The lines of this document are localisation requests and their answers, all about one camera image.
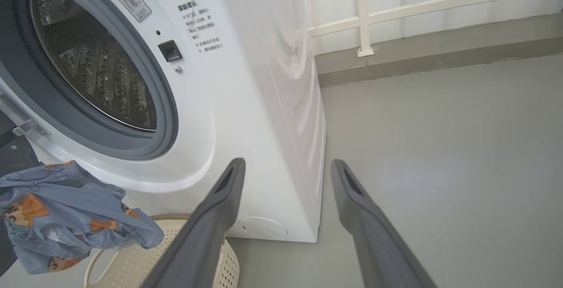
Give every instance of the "railing post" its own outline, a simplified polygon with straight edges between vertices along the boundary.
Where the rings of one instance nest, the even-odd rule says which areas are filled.
[[[372,46],[369,45],[368,0],[358,0],[358,17],[360,20],[360,49],[358,49],[358,57],[373,55]]]

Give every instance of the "clothing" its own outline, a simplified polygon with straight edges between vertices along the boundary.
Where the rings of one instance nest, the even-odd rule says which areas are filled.
[[[51,164],[0,178],[0,215],[29,274],[66,270],[92,248],[143,248],[164,233],[147,214],[121,202],[125,190],[105,184],[76,162]]]

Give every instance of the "concrete ledge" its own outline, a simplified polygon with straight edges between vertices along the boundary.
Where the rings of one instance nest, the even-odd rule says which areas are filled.
[[[563,52],[563,14],[481,24],[316,56],[321,87]]]

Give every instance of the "front-loading washing machine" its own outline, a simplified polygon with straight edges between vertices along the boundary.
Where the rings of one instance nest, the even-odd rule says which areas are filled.
[[[0,0],[2,110],[147,214],[247,162],[228,236],[315,242],[326,121],[303,0]]]

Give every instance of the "cartoon character print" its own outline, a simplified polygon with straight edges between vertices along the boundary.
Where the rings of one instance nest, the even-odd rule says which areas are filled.
[[[92,221],[90,221],[90,232],[99,232],[103,229],[117,231],[117,221],[107,220],[106,222],[100,222],[96,219],[92,219]]]
[[[60,272],[61,270],[68,270],[70,267],[78,264],[81,259],[71,259],[53,256],[49,260],[49,272]]]
[[[132,208],[129,208],[126,204],[124,204],[123,202],[121,203],[121,210],[123,211],[124,214],[130,215],[133,218],[138,218],[140,219],[141,217],[137,214],[137,212],[135,212],[135,210],[133,210]]]
[[[70,166],[74,163],[74,160],[71,160],[70,162],[65,162],[64,164],[62,164],[63,166]],[[45,170],[51,170],[51,168],[57,166],[58,164],[48,164],[47,166],[45,166]]]
[[[20,202],[10,204],[10,208],[4,213],[6,220],[18,226],[33,226],[33,219],[49,215],[45,205],[34,194],[26,194]]]

